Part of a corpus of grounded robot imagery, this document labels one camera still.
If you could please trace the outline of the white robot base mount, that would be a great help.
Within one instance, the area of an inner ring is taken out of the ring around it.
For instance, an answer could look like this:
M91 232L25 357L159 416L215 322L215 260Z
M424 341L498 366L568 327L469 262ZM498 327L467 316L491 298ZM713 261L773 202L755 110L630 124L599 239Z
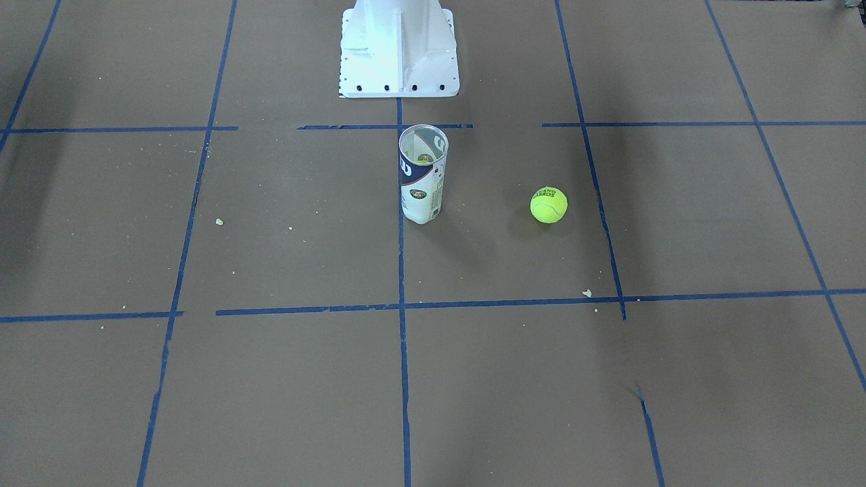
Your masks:
M439 1L357 1L340 25L340 97L458 95L454 16Z

